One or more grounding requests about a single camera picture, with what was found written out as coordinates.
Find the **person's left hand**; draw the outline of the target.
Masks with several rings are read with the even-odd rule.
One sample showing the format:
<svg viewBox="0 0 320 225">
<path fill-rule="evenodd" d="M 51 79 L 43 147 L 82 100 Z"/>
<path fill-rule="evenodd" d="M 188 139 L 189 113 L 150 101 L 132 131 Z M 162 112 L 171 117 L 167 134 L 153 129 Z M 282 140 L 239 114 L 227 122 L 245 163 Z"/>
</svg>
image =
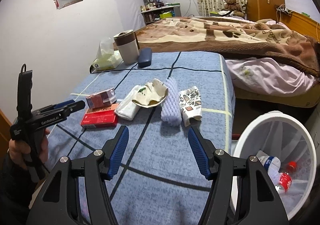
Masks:
<svg viewBox="0 0 320 225">
<path fill-rule="evenodd" d="M 44 136 L 41 141 L 41 150 L 39 153 L 40 160 L 45 163 L 48 160 L 48 139 L 47 136 L 50 134 L 50 130 L 46 129 L 44 131 Z M 30 153 L 30 147 L 24 141 L 9 141 L 9 155 L 11 160 L 17 164 L 18 166 L 22 167 L 23 169 L 27 170 L 27 166 L 24 163 L 23 156 L 25 154 Z"/>
</svg>

